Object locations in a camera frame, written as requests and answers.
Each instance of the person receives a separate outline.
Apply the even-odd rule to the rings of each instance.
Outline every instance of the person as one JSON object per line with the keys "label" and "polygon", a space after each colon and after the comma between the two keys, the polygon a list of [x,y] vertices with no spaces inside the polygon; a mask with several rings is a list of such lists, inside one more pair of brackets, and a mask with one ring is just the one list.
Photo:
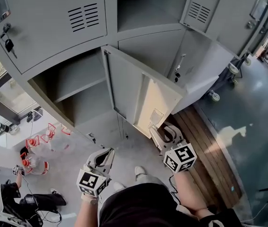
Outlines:
{"label": "person", "polygon": [[27,194],[20,200],[19,204],[14,198],[20,198],[19,189],[22,184],[21,169],[18,170],[15,183],[2,184],[0,186],[2,202],[4,205],[3,212],[12,214],[20,220],[27,220],[33,227],[43,225],[43,221],[37,214],[37,210],[57,212],[57,206],[67,205],[63,196],[55,189],[51,189],[51,194]]}
{"label": "person", "polygon": [[[233,210],[211,213],[190,182],[187,171],[174,175],[181,205],[173,200],[158,178],[147,175],[141,166],[135,167],[135,175],[136,181],[131,187],[114,183],[117,192],[103,204],[100,227],[242,226]],[[87,200],[94,200],[93,196],[85,196],[75,227],[97,227],[97,203]]]}

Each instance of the wooden floor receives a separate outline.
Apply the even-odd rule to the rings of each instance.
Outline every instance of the wooden floor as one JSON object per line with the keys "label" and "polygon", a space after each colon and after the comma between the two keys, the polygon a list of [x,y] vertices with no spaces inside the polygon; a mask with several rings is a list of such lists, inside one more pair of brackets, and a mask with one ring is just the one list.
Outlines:
{"label": "wooden floor", "polygon": [[174,114],[169,121],[181,129],[198,155],[189,172],[207,205],[215,205],[218,211],[233,207],[242,192],[219,144],[194,107]]}

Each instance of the white sneaker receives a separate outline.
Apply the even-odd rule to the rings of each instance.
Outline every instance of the white sneaker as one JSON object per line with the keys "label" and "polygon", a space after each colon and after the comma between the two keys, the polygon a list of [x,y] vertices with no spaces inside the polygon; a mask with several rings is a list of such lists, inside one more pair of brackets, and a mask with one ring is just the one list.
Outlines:
{"label": "white sneaker", "polygon": [[125,188],[125,186],[120,182],[114,182],[113,188],[115,191],[120,191]]}
{"label": "white sneaker", "polygon": [[141,166],[135,167],[135,175],[136,175],[136,177],[139,176],[139,175],[146,175],[146,174],[147,173],[145,172],[143,167],[141,167]]}
{"label": "white sneaker", "polygon": [[66,204],[68,204],[68,202],[64,198],[64,196],[60,192],[58,192],[55,188],[50,188],[50,192],[51,192],[51,194],[59,194],[63,198],[63,200],[66,202]]}

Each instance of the concrete floor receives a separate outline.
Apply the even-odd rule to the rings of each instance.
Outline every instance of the concrete floor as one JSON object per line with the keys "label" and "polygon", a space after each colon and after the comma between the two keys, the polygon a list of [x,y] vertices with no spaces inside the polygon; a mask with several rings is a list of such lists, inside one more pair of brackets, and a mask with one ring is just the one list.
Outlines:
{"label": "concrete floor", "polygon": [[[226,83],[216,90],[219,102],[206,97],[197,103],[227,146],[255,217],[268,200],[268,192],[258,192],[268,187],[268,66],[251,61],[242,66],[237,86]],[[268,205],[254,224],[268,226]]]}
{"label": "concrete floor", "polygon": [[[89,155],[100,149],[95,144],[79,145],[71,154],[64,155],[56,160],[49,160],[50,170],[48,174],[43,176],[26,176],[30,183],[29,188],[33,193],[49,193],[49,189],[53,187],[60,191],[68,201],[68,205],[61,208],[61,215],[67,218],[63,219],[59,227],[74,226],[81,204],[81,193],[76,186],[79,170],[83,168]],[[113,146],[113,148],[115,149],[115,158],[110,171],[112,181],[101,193],[102,202],[114,193],[114,181],[121,182],[126,186],[134,182],[135,166],[144,166],[149,174],[158,177],[171,190],[169,177],[172,175],[172,172],[164,167],[152,140],[149,140],[137,130],[133,130],[128,140],[121,141]],[[0,183],[4,183],[6,180],[6,176],[0,176]],[[29,193],[24,181],[20,192],[22,196]],[[52,213],[47,215],[47,219],[50,221],[59,220],[57,215]],[[56,224],[52,225],[44,221],[44,226],[50,227],[56,226]]]}

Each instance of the open locker door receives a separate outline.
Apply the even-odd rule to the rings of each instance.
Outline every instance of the open locker door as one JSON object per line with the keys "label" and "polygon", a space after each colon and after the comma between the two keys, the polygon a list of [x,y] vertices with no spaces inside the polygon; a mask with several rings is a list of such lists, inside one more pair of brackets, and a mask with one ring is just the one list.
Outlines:
{"label": "open locker door", "polygon": [[183,98],[185,89],[129,55],[101,47],[113,109],[148,138]]}

